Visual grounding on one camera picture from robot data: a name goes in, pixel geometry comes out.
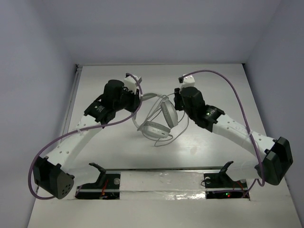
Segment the white grey headphones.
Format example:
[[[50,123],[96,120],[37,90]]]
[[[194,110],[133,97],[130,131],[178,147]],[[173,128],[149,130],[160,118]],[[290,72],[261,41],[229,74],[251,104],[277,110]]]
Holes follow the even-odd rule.
[[[177,111],[170,101],[169,95],[158,93],[146,93],[143,95],[143,101],[156,98],[147,116],[142,123],[137,123],[136,116],[132,121],[137,131],[141,132],[144,137],[153,141],[169,141],[173,138],[172,128],[179,124]]]

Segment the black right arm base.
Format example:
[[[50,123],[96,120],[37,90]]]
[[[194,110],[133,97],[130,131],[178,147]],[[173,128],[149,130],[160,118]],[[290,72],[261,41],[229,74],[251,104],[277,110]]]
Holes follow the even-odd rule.
[[[247,182],[233,181],[227,174],[227,170],[233,161],[227,162],[217,173],[204,174],[200,185],[206,189],[206,199],[249,199]]]

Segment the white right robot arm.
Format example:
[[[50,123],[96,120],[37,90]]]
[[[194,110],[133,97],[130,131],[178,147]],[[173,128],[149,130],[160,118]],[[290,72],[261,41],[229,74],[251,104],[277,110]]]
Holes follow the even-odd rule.
[[[249,130],[229,117],[221,109],[205,104],[202,93],[195,87],[174,90],[175,108],[185,111],[200,128],[220,135],[256,157],[256,161],[236,164],[228,161],[219,172],[219,181],[229,187],[241,179],[260,178],[271,185],[279,185],[293,163],[289,141],[273,139]]]

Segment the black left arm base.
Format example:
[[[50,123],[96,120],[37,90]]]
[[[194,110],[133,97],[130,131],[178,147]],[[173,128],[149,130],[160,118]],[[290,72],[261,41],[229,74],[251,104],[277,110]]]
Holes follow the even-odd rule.
[[[77,187],[75,198],[78,200],[119,200],[121,174],[107,173],[106,169],[93,162],[89,165],[99,171],[99,176],[95,182]]]

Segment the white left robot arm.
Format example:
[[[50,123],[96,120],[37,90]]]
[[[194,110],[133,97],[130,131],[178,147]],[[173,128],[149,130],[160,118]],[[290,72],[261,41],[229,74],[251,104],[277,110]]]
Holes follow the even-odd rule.
[[[104,188],[106,170],[91,162],[83,169],[73,168],[73,163],[88,142],[102,129],[124,121],[113,122],[116,113],[126,110],[131,119],[142,105],[143,91],[140,77],[126,74],[123,81],[109,80],[104,91],[84,111],[75,130],[47,144],[35,156],[28,173],[28,186],[34,181],[50,194],[48,199],[63,199],[72,191],[79,193],[86,186]]]

